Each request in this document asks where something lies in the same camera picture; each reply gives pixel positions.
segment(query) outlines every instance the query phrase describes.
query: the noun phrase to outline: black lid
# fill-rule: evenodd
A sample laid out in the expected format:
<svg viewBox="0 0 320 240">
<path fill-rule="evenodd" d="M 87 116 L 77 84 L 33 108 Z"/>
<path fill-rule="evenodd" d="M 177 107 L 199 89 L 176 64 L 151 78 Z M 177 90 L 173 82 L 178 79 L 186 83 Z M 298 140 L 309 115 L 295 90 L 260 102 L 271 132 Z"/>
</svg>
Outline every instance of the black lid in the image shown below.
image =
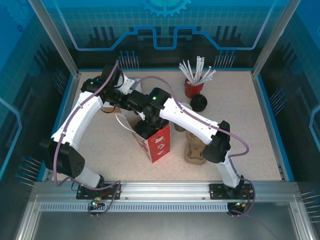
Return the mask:
<svg viewBox="0 0 320 240">
<path fill-rule="evenodd" d="M 205 110 L 207 104 L 208 101 L 206 97 L 202 94 L 194 95 L 190 102 L 190 106 L 192 107 L 192 110 L 195 112 L 202 112 L 203 110 Z"/>
</svg>

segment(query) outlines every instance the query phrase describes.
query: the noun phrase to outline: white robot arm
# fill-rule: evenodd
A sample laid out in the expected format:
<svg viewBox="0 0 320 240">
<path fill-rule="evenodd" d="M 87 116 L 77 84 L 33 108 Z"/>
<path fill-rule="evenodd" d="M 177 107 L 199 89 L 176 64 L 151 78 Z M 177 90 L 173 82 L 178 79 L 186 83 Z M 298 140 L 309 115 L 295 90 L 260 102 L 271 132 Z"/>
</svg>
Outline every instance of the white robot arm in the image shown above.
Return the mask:
<svg viewBox="0 0 320 240">
<path fill-rule="evenodd" d="M 93 115 L 102 107 L 105 101 L 110 104 L 135 111 L 142 118 L 142 125 L 139 131 L 143 131 L 144 126 L 153 126 L 155 129 L 161 128 L 172 121 L 186 130 L 190 131 L 199 137 L 206 145 L 203 156 L 210 162 L 216 163 L 216 166 L 222 176 L 222 181 L 225 186 L 229 188 L 237 188 L 240 184 L 240 173 L 236 173 L 230 163 L 230 137 L 212 127 L 201 123 L 196 118 L 209 123 L 210 126 L 221 128 L 222 123 L 206 119 L 201 115 L 195 113 L 190 109 L 184 109 L 189 114 L 180 110 L 179 106 L 171 95 L 160 88 L 154 88 L 153 91 L 147 95 L 141 92 L 131 90 L 130 88 L 135 84 L 135 81 L 127 78 L 122 72 L 114 74 L 116 81 L 106 85 L 104 91 L 97 96 L 91 98 L 81 109 L 75 114 L 69 123 L 66 132 L 63 132 L 64 126 L 68 119 L 71 117 L 72 112 L 65 120 L 59 130 L 54 133 L 51 139 L 43 139 L 40 146 L 45 150 L 45 165 L 49 169 L 53 169 L 53 156 L 54 150 L 57 146 L 61 134 L 64 134 L 62 145 L 58 154 L 57 171 L 76 179 L 78 182 L 96 188 L 99 183 L 104 181 L 103 177 L 98 173 L 93 172 L 85 165 L 85 160 L 77 152 L 80 139 L 91 121 Z M 120 87 L 115 87 L 115 82 L 118 81 L 122 84 Z M 101 81 L 88 79 L 82 86 L 82 93 L 76 103 L 74 111 L 81 102 L 92 95 L 98 87 L 101 86 Z M 229 131 L 230 126 L 227 122 L 223 121 L 224 130 Z"/>
</svg>

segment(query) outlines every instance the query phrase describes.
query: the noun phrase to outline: paper bag handle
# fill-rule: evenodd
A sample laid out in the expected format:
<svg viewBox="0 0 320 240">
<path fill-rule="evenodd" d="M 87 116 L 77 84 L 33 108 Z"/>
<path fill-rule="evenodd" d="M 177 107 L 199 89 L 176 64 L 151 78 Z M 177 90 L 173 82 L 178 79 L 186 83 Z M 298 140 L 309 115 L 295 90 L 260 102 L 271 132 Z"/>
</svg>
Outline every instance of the paper bag handle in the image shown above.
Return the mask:
<svg viewBox="0 0 320 240">
<path fill-rule="evenodd" d="M 121 116 L 121 117 L 123 117 L 125 120 L 127 120 L 126 117 L 123 116 L 123 115 L 121 115 L 120 113 L 115 113 L 115 118 L 116 118 L 117 121 L 120 123 L 120 125 L 121 125 L 122 127 L 124 127 L 125 129 L 129 130 L 130 132 L 135 133 L 135 131 L 133 131 L 132 129 L 126 127 L 126 126 L 119 120 L 118 116 Z"/>
</svg>

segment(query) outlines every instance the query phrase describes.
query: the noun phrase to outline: black mounting plate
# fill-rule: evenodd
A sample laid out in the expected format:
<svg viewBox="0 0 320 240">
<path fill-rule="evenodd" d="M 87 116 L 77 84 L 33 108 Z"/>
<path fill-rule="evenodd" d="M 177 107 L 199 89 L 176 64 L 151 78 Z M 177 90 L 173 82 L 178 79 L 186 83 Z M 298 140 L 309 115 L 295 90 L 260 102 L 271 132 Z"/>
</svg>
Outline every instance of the black mounting plate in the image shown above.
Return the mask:
<svg viewBox="0 0 320 240">
<path fill-rule="evenodd" d="M 90 190 L 83 186 L 78 186 L 77 192 L 76 192 L 76 199 L 78 200 L 93 200 L 96 197 L 101 196 L 103 193 L 108 192 L 108 194 L 104 195 L 102 197 L 102 200 L 111 200 L 117 190 L 118 184 L 111 186 L 105 190 Z M 119 191 L 115 196 L 115 200 L 119 200 L 121 195 L 121 184 L 119 186 Z"/>
<path fill-rule="evenodd" d="M 241 193 L 238 194 L 235 198 L 232 198 L 227 195 L 225 191 L 225 186 L 221 184 L 209 184 L 209 193 L 210 193 L 210 199 L 211 200 L 247 200 L 248 196 L 244 192 L 244 190 L 248 190 L 250 192 L 250 199 L 252 200 L 254 198 L 254 194 L 252 192 L 252 186 L 249 183 L 244 183 L 241 188 Z"/>
</svg>

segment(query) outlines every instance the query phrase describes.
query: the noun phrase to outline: work surface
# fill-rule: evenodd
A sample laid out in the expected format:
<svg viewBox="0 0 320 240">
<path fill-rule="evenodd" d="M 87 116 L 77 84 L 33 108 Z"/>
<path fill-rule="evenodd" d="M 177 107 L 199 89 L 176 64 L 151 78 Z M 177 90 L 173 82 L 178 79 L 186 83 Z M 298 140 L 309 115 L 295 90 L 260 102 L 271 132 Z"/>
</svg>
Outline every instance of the work surface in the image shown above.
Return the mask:
<svg viewBox="0 0 320 240">
<path fill-rule="evenodd" d="M 125 71 L 129 78 L 158 76 L 171 85 L 181 103 L 190 103 L 184 94 L 185 77 L 181 71 Z M 101 72 L 82 72 L 77 94 L 85 80 Z M 168 91 L 155 79 L 142 83 L 142 92 L 150 93 L 154 87 Z M 207 100 L 200 114 L 210 120 L 230 124 L 230 131 L 250 147 L 247 155 L 233 161 L 245 178 L 250 180 L 281 180 L 265 121 L 250 72 L 218 71 L 213 81 L 205 83 L 201 91 Z M 171 150 L 155 163 L 151 163 L 132 136 L 116 120 L 114 113 L 98 111 L 85 130 L 78 151 L 85 164 L 104 176 L 106 180 L 122 181 L 218 181 L 222 180 L 214 163 L 191 165 L 184 160 L 186 132 L 177 132 L 171 126 Z M 241 153 L 245 147 L 231 138 L 231 152 Z"/>
</svg>

